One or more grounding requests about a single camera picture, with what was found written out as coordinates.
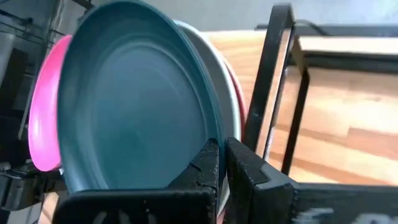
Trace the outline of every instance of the white plate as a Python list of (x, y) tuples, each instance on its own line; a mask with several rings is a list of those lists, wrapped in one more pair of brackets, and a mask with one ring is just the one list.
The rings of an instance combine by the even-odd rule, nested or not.
[[(221, 115), (227, 137), (241, 139), (241, 115), (239, 112), (238, 97), (233, 81), (224, 63), (224, 58), (214, 45), (196, 28), (181, 22), (174, 21), (184, 34), (189, 38), (199, 53), (213, 81), (218, 101), (221, 106)], [(217, 217), (225, 207), (229, 197), (227, 178), (224, 179), (221, 189), (221, 201), (218, 207)]]

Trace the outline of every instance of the wooden table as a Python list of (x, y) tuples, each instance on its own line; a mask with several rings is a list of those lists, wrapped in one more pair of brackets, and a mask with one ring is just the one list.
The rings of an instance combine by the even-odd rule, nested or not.
[[(249, 106), (266, 33), (206, 34), (232, 65)], [(398, 54), (396, 38), (301, 37), (300, 43), (304, 50)], [(398, 184), (398, 77), (319, 68), (309, 72), (310, 87), (290, 176), (300, 182)], [(290, 67), (269, 154), (269, 162), (278, 169), (299, 81), (298, 71)], [(265, 119), (270, 115), (271, 107), (267, 107)], [(266, 134), (262, 131), (257, 146), (260, 155)]]

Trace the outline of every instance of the teal plate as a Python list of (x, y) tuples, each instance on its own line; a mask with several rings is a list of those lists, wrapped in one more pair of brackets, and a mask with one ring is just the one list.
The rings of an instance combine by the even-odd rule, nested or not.
[(208, 138), (221, 108), (203, 62), (178, 27), (139, 1), (112, 2), (80, 24), (58, 89), (68, 190), (166, 187)]

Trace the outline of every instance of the black rack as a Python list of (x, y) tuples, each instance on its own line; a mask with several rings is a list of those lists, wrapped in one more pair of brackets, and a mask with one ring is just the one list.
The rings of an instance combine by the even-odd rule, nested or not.
[[(226, 223), (393, 223), (398, 217), (398, 188), (340, 184), (301, 184), (288, 177), (307, 96), (310, 75), (307, 54), (298, 42), (289, 5), (274, 6), (263, 46), (259, 70), (242, 142), (229, 138), (226, 164), (231, 189)], [(282, 48), (282, 38), (288, 44)], [(283, 57), (282, 64), (278, 58)], [(279, 172), (255, 154), (271, 83), (280, 77), (271, 124), (275, 125), (285, 69), (294, 64), (302, 76), (286, 152)], [(219, 148), (209, 139), (190, 165), (164, 189), (90, 190), (78, 192), (55, 212), (54, 223), (215, 223), (218, 208)], [(35, 180), (42, 177), (37, 174)], [(0, 194), (0, 206), (10, 200), (17, 180), (12, 175)], [(40, 179), (35, 189), (51, 189), (59, 176)]]

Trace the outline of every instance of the stacked plates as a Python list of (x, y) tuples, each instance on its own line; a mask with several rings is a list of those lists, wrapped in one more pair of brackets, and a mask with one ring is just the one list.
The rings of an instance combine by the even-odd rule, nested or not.
[[(68, 50), (52, 50), (58, 70), (43, 64), (30, 111), (39, 169), (62, 164), (70, 192), (162, 188), (215, 138), (222, 183), (224, 142), (241, 138), (244, 101), (232, 68), (199, 31), (119, 1), (92, 10), (61, 42)], [(40, 94), (40, 83), (51, 91)], [(224, 182), (220, 206), (228, 194)]]

